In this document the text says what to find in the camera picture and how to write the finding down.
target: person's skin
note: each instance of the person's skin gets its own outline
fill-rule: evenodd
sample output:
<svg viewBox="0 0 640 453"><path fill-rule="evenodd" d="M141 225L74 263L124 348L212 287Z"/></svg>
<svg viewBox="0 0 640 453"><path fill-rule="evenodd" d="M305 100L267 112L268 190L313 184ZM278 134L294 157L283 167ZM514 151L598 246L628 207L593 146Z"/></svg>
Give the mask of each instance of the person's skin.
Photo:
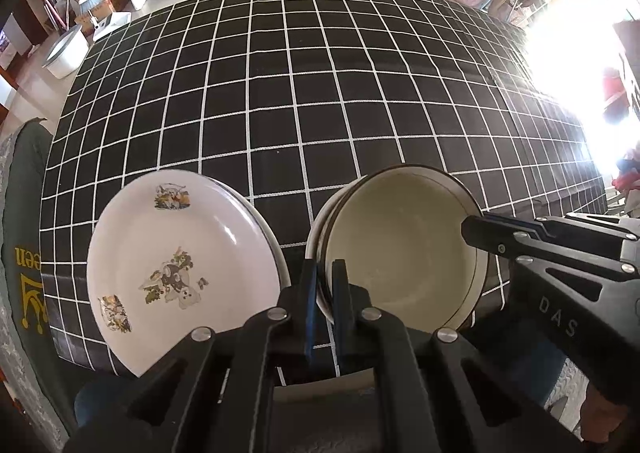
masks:
<svg viewBox="0 0 640 453"><path fill-rule="evenodd" d="M591 383L587 386L587 397L580 408L580 435L584 440L603 444L609 434L626 418L626 406L607 401Z"/></svg>

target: table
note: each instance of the table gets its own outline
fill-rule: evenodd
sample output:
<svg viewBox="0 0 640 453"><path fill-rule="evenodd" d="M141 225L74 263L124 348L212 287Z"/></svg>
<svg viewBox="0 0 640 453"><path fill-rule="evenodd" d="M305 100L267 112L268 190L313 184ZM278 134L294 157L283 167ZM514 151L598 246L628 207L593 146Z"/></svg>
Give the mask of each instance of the table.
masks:
<svg viewBox="0 0 640 453"><path fill-rule="evenodd" d="M86 289L92 229L144 173L180 168L251 201L296 281L322 204L396 163L450 172L483 210L606 210L575 115L533 87L523 31L444 0L189 0L92 47L51 147L42 280L56 348L126 374ZM492 256L470 323L504 305ZM331 328L316 352L332 365Z"/></svg>

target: metal screw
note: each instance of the metal screw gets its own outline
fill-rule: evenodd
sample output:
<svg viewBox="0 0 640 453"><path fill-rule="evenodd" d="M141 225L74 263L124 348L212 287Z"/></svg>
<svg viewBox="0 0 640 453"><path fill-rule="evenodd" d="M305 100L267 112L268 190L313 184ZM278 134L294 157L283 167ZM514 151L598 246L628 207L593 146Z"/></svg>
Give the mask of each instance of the metal screw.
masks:
<svg viewBox="0 0 640 453"><path fill-rule="evenodd" d="M207 327L198 327L191 331L191 339L194 341L207 341L211 338L211 329Z"/></svg>
<svg viewBox="0 0 640 453"><path fill-rule="evenodd" d="M271 321L282 321L287 317L287 311L282 307L273 307L267 311L267 318Z"/></svg>
<svg viewBox="0 0 640 453"><path fill-rule="evenodd" d="M521 265L531 265L533 263L533 258L530 256L518 256L516 261Z"/></svg>
<svg viewBox="0 0 640 453"><path fill-rule="evenodd" d="M458 333L453 330L453 328L443 327L438 329L436 335L440 341L443 343L453 343L456 339L458 339Z"/></svg>
<svg viewBox="0 0 640 453"><path fill-rule="evenodd" d="M376 321L382 317L382 312L375 307L367 307L362 309L360 315L367 321Z"/></svg>

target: printed decoration on plate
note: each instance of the printed decoration on plate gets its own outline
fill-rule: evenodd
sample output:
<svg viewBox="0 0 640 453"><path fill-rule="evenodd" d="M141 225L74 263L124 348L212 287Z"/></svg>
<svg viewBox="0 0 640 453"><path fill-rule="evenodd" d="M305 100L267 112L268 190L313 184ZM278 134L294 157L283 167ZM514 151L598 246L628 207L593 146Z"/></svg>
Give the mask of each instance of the printed decoration on plate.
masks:
<svg viewBox="0 0 640 453"><path fill-rule="evenodd" d="M176 184L160 184L156 188L156 209L178 210L186 209L191 205L189 192L185 186Z"/></svg>
<svg viewBox="0 0 640 453"><path fill-rule="evenodd" d="M146 292L145 302L152 303L164 295L165 303L177 299L181 309L198 303L200 294L190 285L189 270L192 268L191 256L178 247L174 257L170 261L165 261L160 269L154 271L140 286L140 290ZM209 282L202 277L197 282L200 290L208 284Z"/></svg>
<svg viewBox="0 0 640 453"><path fill-rule="evenodd" d="M120 331L123 334L131 332L131 325L127 319L127 313L118 296L102 296L100 298L100 311L102 319L109 330Z"/></svg>

